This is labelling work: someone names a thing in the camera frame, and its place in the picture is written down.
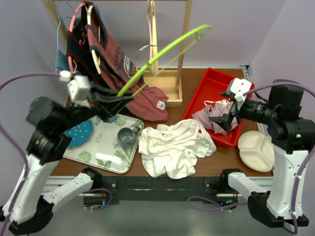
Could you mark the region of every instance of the gray floor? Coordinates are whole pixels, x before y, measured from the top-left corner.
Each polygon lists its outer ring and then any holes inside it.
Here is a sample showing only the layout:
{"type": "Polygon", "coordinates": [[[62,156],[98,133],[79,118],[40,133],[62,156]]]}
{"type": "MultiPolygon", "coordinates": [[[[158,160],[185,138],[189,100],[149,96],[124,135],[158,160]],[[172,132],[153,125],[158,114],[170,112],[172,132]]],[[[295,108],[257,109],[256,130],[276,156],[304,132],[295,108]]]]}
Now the gray floor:
{"type": "Polygon", "coordinates": [[[200,212],[186,202],[121,202],[104,210],[84,210],[77,197],[32,236],[284,236],[251,218],[247,206],[200,212]]]}

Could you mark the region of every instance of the brown tabletop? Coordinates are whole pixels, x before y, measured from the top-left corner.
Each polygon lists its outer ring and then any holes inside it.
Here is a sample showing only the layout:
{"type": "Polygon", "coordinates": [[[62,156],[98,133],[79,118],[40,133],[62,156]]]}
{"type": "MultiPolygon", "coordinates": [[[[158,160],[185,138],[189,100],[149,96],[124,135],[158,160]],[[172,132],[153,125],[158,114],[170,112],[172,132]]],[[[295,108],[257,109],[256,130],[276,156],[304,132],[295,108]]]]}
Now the brown tabletop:
{"type": "MultiPolygon", "coordinates": [[[[165,122],[167,125],[176,124],[179,122],[186,110],[189,101],[196,90],[206,69],[191,69],[183,68],[182,72],[182,91],[183,105],[182,107],[168,107],[169,120],[165,122]]],[[[241,69],[219,69],[225,73],[235,77],[243,77],[241,69]]],[[[156,128],[157,123],[144,120],[144,127],[156,128]]],[[[242,133],[258,130],[257,124],[245,120],[242,133]]],[[[88,165],[63,158],[59,165],[54,169],[54,176],[76,176],[88,165]]],[[[247,176],[270,176],[270,173],[261,173],[247,167],[239,156],[237,147],[224,148],[217,146],[217,151],[209,157],[199,158],[195,166],[196,174],[193,176],[199,177],[214,177],[219,176],[223,169],[238,168],[241,169],[247,176]]],[[[149,176],[143,168],[141,154],[136,152],[129,171],[120,175],[113,172],[105,171],[96,168],[104,176],[149,176]]]]}

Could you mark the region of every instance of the cup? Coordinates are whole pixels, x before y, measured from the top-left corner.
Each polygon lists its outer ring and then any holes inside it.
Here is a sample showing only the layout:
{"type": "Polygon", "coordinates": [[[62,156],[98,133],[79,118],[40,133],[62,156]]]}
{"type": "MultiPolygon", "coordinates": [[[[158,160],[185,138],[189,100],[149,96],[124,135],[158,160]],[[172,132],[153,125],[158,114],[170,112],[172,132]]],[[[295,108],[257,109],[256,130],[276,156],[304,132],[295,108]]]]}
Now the cup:
{"type": "Polygon", "coordinates": [[[137,143],[137,134],[140,132],[139,126],[130,128],[122,128],[118,131],[117,141],[122,148],[130,148],[137,143]]]}

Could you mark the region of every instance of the blue plate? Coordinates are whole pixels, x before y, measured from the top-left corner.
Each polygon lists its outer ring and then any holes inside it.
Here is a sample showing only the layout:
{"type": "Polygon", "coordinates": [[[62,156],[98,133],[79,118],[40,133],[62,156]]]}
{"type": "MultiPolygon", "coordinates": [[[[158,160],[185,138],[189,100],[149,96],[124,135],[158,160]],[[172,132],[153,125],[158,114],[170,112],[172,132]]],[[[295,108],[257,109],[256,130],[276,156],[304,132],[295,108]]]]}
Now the blue plate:
{"type": "Polygon", "coordinates": [[[69,144],[69,148],[77,147],[85,143],[90,139],[93,132],[93,124],[92,121],[87,120],[72,129],[67,130],[64,134],[68,137],[72,138],[71,143],[69,144]]]}

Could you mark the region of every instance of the crumpled white shirt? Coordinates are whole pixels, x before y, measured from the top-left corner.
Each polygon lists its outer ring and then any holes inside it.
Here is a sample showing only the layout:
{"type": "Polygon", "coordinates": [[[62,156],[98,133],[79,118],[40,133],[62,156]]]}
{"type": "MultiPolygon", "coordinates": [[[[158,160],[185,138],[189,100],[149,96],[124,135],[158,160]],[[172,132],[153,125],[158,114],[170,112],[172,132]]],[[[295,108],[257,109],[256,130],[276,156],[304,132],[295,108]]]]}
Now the crumpled white shirt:
{"type": "Polygon", "coordinates": [[[216,150],[205,128],[193,119],[145,128],[139,138],[143,166],[154,178],[163,174],[175,179],[193,175],[197,157],[210,156],[216,150]]]}

